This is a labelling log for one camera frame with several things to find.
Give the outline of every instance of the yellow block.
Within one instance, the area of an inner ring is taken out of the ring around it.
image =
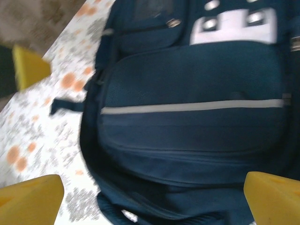
[[[300,182],[250,172],[244,193],[257,225],[300,225]]]
[[[15,45],[13,58],[18,90],[24,90],[51,74],[50,64],[35,52]]]
[[[53,225],[63,196],[58,175],[1,188],[0,225]]]

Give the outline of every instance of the zipper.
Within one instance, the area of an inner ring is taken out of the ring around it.
[[[145,32],[145,31],[152,31],[152,30],[161,30],[161,29],[174,28],[174,27],[177,27],[180,24],[181,24],[181,20],[171,19],[168,22],[166,22],[165,24],[159,25],[159,26],[124,30],[124,31],[121,32],[121,35],[131,34],[131,33],[139,33],[139,32]]]

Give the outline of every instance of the front pocket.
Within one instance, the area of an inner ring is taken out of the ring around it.
[[[127,8],[124,27],[118,38],[120,49],[125,54],[170,47],[183,33],[186,1],[128,1]]]
[[[140,176],[240,182],[285,130],[280,65],[272,46],[248,41],[127,57],[107,78],[99,141]],[[185,169],[172,173],[177,167]]]
[[[105,107],[102,135],[115,146],[136,151],[246,155],[269,149],[280,139],[284,112],[281,99]]]

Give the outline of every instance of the navy blue backpack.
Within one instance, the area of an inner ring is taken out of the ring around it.
[[[102,213],[248,225],[249,171],[300,180],[299,36],[299,0],[116,0],[85,102],[52,105],[83,111]]]

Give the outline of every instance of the mesh pocket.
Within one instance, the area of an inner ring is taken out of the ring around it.
[[[136,0],[134,20],[155,18],[162,13],[173,12],[173,0]]]

